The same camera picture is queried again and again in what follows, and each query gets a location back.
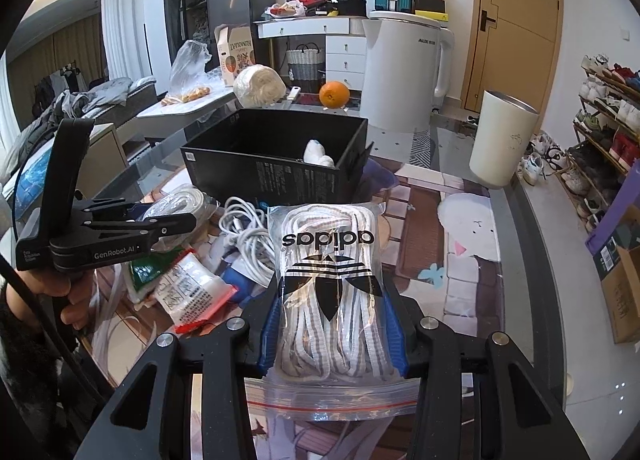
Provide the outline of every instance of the curtain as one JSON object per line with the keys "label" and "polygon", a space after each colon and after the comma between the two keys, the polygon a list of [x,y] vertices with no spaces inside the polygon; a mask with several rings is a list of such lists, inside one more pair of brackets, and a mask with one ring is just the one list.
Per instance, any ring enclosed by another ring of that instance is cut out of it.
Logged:
{"label": "curtain", "polygon": [[0,59],[0,162],[4,160],[18,135],[20,135],[20,127],[15,119],[14,106],[9,92],[6,54],[2,54],[2,59]]}
{"label": "curtain", "polygon": [[145,77],[146,44],[142,0],[102,0],[102,37],[109,79]]}
{"label": "curtain", "polygon": [[43,77],[74,61],[87,84],[102,77],[105,64],[99,14],[61,28],[7,65],[11,100],[21,129],[33,120],[34,87]]}

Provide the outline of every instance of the person's hand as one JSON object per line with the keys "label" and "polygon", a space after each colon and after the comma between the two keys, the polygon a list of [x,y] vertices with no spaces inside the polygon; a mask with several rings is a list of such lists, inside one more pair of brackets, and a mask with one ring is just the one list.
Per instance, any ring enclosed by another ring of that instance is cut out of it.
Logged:
{"label": "person's hand", "polygon": [[[51,297],[66,296],[69,305],[60,313],[60,319],[66,325],[73,325],[76,330],[81,329],[89,321],[89,303],[94,284],[92,270],[85,272],[73,283],[68,276],[52,269],[28,270],[17,272],[29,289],[37,296],[46,294]],[[11,285],[7,285],[6,301],[9,310],[20,320],[34,330],[40,330],[40,324]]]}

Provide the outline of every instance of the white trash can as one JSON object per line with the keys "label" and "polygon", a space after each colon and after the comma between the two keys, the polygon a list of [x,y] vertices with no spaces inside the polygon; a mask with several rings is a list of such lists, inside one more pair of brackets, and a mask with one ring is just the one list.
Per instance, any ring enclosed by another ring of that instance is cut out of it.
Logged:
{"label": "white trash can", "polygon": [[471,171],[488,186],[504,187],[518,167],[540,114],[518,99],[484,92]]}

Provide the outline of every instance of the wooden door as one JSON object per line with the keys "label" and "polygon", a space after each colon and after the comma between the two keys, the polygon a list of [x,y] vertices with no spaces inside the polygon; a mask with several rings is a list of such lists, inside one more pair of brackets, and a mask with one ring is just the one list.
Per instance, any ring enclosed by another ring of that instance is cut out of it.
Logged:
{"label": "wooden door", "polygon": [[560,9],[561,0],[480,0],[467,110],[480,112],[484,91],[495,90],[542,112],[558,58]]}

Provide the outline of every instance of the green packet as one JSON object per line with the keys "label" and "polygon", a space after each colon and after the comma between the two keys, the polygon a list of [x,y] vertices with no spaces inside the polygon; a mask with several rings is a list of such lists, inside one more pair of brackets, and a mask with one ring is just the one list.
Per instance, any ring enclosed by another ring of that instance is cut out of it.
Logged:
{"label": "green packet", "polygon": [[129,262],[129,272],[135,291],[140,292],[153,280],[162,276],[187,252],[189,252],[187,249],[178,246],[168,252],[152,252],[144,258]]}

